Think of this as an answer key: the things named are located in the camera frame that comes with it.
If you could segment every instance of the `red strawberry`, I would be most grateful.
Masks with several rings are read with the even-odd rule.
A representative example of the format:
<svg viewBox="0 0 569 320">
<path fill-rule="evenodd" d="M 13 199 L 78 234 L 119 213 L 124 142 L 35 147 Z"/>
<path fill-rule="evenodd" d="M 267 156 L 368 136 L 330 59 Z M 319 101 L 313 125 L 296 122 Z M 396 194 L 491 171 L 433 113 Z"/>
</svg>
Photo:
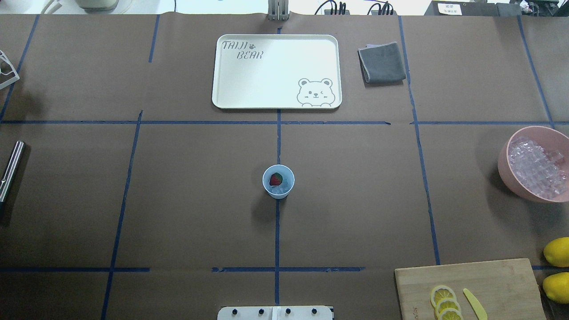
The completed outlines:
<svg viewBox="0 0 569 320">
<path fill-rule="evenodd" d="M 271 179 L 269 180 L 269 186 L 280 186 L 283 183 L 283 176 L 279 173 L 273 173 Z"/>
</svg>

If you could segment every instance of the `blue line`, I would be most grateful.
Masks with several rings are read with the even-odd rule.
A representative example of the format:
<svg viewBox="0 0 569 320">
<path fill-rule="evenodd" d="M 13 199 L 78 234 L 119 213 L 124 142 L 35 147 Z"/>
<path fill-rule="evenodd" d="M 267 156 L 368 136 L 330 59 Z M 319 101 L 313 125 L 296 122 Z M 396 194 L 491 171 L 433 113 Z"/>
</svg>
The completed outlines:
<svg viewBox="0 0 569 320">
<path fill-rule="evenodd" d="M 137 128 L 136 128 L 136 131 L 134 132 L 133 149 L 132 149 L 132 152 L 130 153 L 129 170 L 128 170 L 128 174 L 126 175 L 125 192 L 122 195 L 121 214 L 118 217 L 117 235 L 114 239 L 113 256 L 112 256 L 111 261 L 110 261 L 109 278 L 107 279 L 105 300 L 103 302 L 103 308 L 102 308 L 102 312 L 101 312 L 101 319 L 102 320 L 104 320 L 106 318 L 106 311 L 107 311 L 107 307 L 109 306 L 110 288 L 111 288 L 111 284 L 113 283 L 114 266 L 115 266 L 115 263 L 117 262 L 118 244 L 119 244 L 119 241 L 121 239 L 122 221 L 123 221 L 123 218 L 125 217 L 126 197 L 128 196 L 128 193 L 129 193 L 130 177 L 131 177 L 131 174 L 133 172 L 134 153 L 137 149 L 138 133 L 140 132 L 140 128 L 141 128 L 141 119 L 142 119 L 142 111 L 138 115 Z"/>
<path fill-rule="evenodd" d="M 281 272 L 360 272 L 363 266 L 332 266 L 332 267 L 281 267 Z"/>
<path fill-rule="evenodd" d="M 545 121 L 417 121 L 418 125 L 550 125 Z"/>
<path fill-rule="evenodd" d="M 385 121 L 282 121 L 284 125 L 391 125 Z"/>
<path fill-rule="evenodd" d="M 415 135 L 417 137 L 417 148 L 419 149 L 419 160 L 421 163 L 421 172 L 423 174 L 423 185 L 425 188 L 425 193 L 427 194 L 427 204 L 428 204 L 428 215 L 431 222 L 431 237 L 432 237 L 432 246 L 435 252 L 435 261 L 437 265 L 440 265 L 440 257 L 439 257 L 439 246 L 436 240 L 436 229 L 435 229 L 435 219 L 432 214 L 432 206 L 431 206 L 431 196 L 428 189 L 428 181 L 427 181 L 427 170 L 425 169 L 424 157 L 423 157 L 423 147 L 421 146 L 421 139 L 419 133 L 419 124 L 417 120 L 417 110 L 415 108 L 415 99 L 413 99 L 413 93 L 411 91 L 411 73 L 409 72 L 409 60 L 407 59 L 407 48 L 405 46 L 405 35 L 403 34 L 403 20 L 401 16 L 397 16 L 399 18 L 399 31 L 401 32 L 401 46 L 403 47 L 403 58 L 405 59 L 405 71 L 407 72 L 407 86 L 409 87 L 409 98 L 411 100 L 411 105 L 413 106 L 413 120 L 415 124 Z"/>
<path fill-rule="evenodd" d="M 557 270 L 557 271 L 569 270 L 569 268 L 562 268 L 559 266 L 552 266 L 552 265 L 532 265 L 531 268 L 534 270 Z"/>
<path fill-rule="evenodd" d="M 547 118 L 549 119 L 549 124 L 551 125 L 551 127 L 553 129 L 555 129 L 555 124 L 553 122 L 553 118 L 551 117 L 551 112 L 549 111 L 549 106 L 547 105 L 547 101 L 545 101 L 545 95 L 543 94 L 543 89 L 541 88 L 541 82 L 539 82 L 539 77 L 537 76 L 537 72 L 535 71 L 533 59 L 531 58 L 530 50 L 529 50 L 529 47 L 527 46 L 526 35 L 523 31 L 522 17 L 518 15 L 517 18 L 518 18 L 519 33 L 522 35 L 523 47 L 526 50 L 527 59 L 530 62 L 531 71 L 534 74 L 534 79 L 535 79 L 535 83 L 537 84 L 537 90 L 539 91 L 539 96 L 541 97 L 541 102 L 543 103 L 543 106 L 545 107 L 545 112 L 547 113 Z"/>
<path fill-rule="evenodd" d="M 230 268 L 212 268 L 212 272 L 275 272 L 275 268 L 272 266 L 268 267 L 254 267 L 254 266 L 238 266 Z"/>
<path fill-rule="evenodd" d="M 277 110 L 277 164 L 281 164 L 281 110 Z"/>
<path fill-rule="evenodd" d="M 275 220 L 275 305 L 280 304 L 279 296 L 279 272 L 281 268 L 281 201 L 276 201 L 277 218 Z"/>
<path fill-rule="evenodd" d="M 154 36 L 152 36 L 152 47 L 150 47 L 150 56 L 148 57 L 148 62 L 152 63 L 152 57 L 154 56 L 154 46 L 156 45 L 156 35 L 158 35 L 158 22 L 160 21 L 160 15 L 156 15 L 156 23 L 154 24 Z"/>
<path fill-rule="evenodd" d="M 107 120 L 7 120 L 3 124 L 9 125 L 135 125 L 136 121 L 107 121 Z"/>
<path fill-rule="evenodd" d="M 34 25 L 32 26 L 32 30 L 30 30 L 30 35 L 28 36 L 28 41 L 26 42 L 24 51 L 22 51 L 22 57 L 20 58 L 18 66 L 16 67 L 17 73 L 20 73 L 20 69 L 22 69 L 22 64 L 24 62 L 24 59 L 26 58 L 26 53 L 28 52 L 28 48 L 30 47 L 30 42 L 32 41 L 32 37 L 34 36 L 35 27 L 38 25 L 38 20 L 39 20 L 39 14 L 36 14 Z M 0 121 L 2 121 L 2 119 L 4 118 L 4 114 L 6 113 L 6 108 L 8 108 L 8 103 L 10 103 L 10 96 L 12 96 L 12 91 L 14 91 L 14 86 L 16 85 L 16 82 L 10 85 L 10 89 L 8 90 L 8 94 L 6 95 L 6 100 L 4 101 L 4 106 L 2 107 L 2 112 L 0 112 Z"/>
<path fill-rule="evenodd" d="M 19 267 L 0 268 L 1 272 L 109 272 L 110 268 Z M 150 268 L 116 268 L 115 272 L 150 272 Z"/>
<path fill-rule="evenodd" d="M 144 125 L 275 125 L 277 121 L 168 121 L 147 120 L 141 122 Z"/>
</svg>

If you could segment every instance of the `lemon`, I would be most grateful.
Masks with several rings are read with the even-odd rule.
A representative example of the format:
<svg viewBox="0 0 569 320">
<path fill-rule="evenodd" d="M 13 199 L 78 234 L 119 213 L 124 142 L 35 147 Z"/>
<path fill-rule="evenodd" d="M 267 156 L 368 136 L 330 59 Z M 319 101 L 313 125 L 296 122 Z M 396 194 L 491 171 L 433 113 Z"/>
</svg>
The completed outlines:
<svg viewBox="0 0 569 320">
<path fill-rule="evenodd" d="M 543 280 L 543 291 L 557 303 L 569 303 L 569 272 L 552 274 Z"/>
<path fill-rule="evenodd" d="M 439 314 L 438 320 L 463 320 L 460 311 L 454 308 L 446 308 Z"/>
<path fill-rule="evenodd" d="M 455 292 L 445 285 L 436 286 L 431 290 L 431 304 L 433 308 L 436 307 L 436 304 L 440 300 L 445 298 L 452 298 L 456 300 Z"/>
<path fill-rule="evenodd" d="M 569 266 L 569 237 L 563 237 L 548 243 L 543 249 L 547 262 L 554 266 Z"/>
<path fill-rule="evenodd" d="M 458 312 L 462 312 L 462 310 L 460 309 L 460 305 L 459 305 L 457 300 L 455 300 L 454 298 L 444 298 L 444 299 L 439 300 L 439 302 L 436 304 L 436 308 L 435 308 L 436 316 L 438 317 L 439 314 L 441 314 L 441 312 L 444 309 L 448 309 L 448 308 L 453 308 L 453 309 L 458 310 Z"/>
</svg>

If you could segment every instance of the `light blue cup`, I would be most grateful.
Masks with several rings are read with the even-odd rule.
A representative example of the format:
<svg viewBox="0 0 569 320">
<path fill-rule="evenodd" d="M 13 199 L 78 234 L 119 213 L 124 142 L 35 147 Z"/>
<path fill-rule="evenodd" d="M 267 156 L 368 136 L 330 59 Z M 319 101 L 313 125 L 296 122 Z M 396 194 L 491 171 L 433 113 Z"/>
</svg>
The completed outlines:
<svg viewBox="0 0 569 320">
<path fill-rule="evenodd" d="M 283 176 L 282 184 L 285 183 L 288 184 L 287 188 L 285 188 L 283 193 L 273 193 L 274 191 L 273 186 L 269 185 L 269 180 L 271 179 L 273 173 L 279 173 L 281 176 Z M 292 170 L 290 170 L 287 166 L 283 165 L 270 166 L 269 168 L 267 168 L 267 170 L 265 170 L 265 173 L 263 173 L 263 187 L 265 187 L 265 190 L 273 198 L 283 199 L 292 190 L 292 187 L 294 187 L 294 174 L 292 173 Z"/>
</svg>

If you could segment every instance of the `bowl of ice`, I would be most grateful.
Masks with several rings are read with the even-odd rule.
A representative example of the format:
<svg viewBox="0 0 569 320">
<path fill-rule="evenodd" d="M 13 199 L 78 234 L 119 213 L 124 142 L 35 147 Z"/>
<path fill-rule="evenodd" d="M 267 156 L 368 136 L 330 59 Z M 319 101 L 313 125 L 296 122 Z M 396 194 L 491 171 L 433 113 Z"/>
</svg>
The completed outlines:
<svg viewBox="0 0 569 320">
<path fill-rule="evenodd" d="M 518 130 L 502 148 L 498 172 L 520 197 L 543 203 L 569 201 L 569 138 L 545 126 Z"/>
</svg>

